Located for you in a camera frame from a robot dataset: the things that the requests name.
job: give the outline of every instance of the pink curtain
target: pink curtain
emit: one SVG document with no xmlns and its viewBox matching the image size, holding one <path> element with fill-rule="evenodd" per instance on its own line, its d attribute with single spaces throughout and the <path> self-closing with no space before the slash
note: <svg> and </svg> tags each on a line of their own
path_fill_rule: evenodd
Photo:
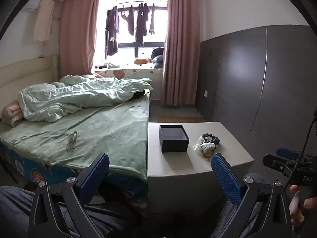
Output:
<svg viewBox="0 0 317 238">
<path fill-rule="evenodd" d="M 199 0 L 168 0 L 164 48 L 164 105 L 194 104 L 199 62 Z"/>
<path fill-rule="evenodd" d="M 61 11 L 59 76 L 90 74 L 99 0 L 65 0 Z"/>
</svg>

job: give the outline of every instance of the crumpled duvet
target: crumpled duvet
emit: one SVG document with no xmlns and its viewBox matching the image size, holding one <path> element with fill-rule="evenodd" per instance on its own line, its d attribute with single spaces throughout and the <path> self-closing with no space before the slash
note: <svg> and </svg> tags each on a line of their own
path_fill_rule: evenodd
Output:
<svg viewBox="0 0 317 238">
<path fill-rule="evenodd" d="M 150 79 L 90 80 L 67 75 L 59 83 L 43 83 L 22 89 L 18 101 L 25 119 L 56 122 L 83 108 L 113 106 L 128 101 L 136 92 L 152 90 L 149 82 Z"/>
</svg>

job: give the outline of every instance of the bed headboard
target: bed headboard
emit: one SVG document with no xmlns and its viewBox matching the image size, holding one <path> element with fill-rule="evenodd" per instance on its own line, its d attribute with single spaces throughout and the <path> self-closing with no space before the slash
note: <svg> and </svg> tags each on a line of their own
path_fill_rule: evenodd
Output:
<svg viewBox="0 0 317 238">
<path fill-rule="evenodd" d="M 20 61 L 0 67 L 0 113 L 27 86 L 58 81 L 58 55 Z"/>
</svg>

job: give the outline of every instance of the white table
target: white table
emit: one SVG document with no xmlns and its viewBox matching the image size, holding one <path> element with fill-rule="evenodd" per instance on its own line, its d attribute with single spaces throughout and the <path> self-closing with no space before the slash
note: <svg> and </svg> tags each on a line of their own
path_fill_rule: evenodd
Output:
<svg viewBox="0 0 317 238">
<path fill-rule="evenodd" d="M 161 152 L 159 126 L 172 124 L 183 125 L 189 137 L 187 152 Z M 212 133 L 220 139 L 215 153 L 221 153 L 242 175 L 247 173 L 253 158 L 220 122 L 150 122 L 147 178 L 151 212 L 203 210 L 223 195 L 210 161 L 193 149 L 204 133 Z"/>
</svg>

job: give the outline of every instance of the metal screw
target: metal screw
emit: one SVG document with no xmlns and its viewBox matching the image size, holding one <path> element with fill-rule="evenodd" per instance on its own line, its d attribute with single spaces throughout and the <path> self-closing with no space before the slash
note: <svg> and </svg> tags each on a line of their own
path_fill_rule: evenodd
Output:
<svg viewBox="0 0 317 238">
<path fill-rule="evenodd" d="M 278 187 L 281 187 L 282 183 L 280 181 L 275 181 L 275 185 L 278 186 Z"/>
<path fill-rule="evenodd" d="M 45 184 L 46 184 L 45 181 L 40 181 L 39 186 L 40 186 L 40 187 L 43 187 Z"/>
<path fill-rule="evenodd" d="M 247 183 L 253 183 L 253 179 L 252 179 L 251 177 L 245 178 L 245 181 L 246 181 Z"/>
<path fill-rule="evenodd" d="M 76 181 L 76 178 L 75 178 L 75 177 L 69 177 L 69 178 L 67 179 L 67 182 L 68 182 L 68 183 L 73 183 L 74 181 Z"/>
</svg>

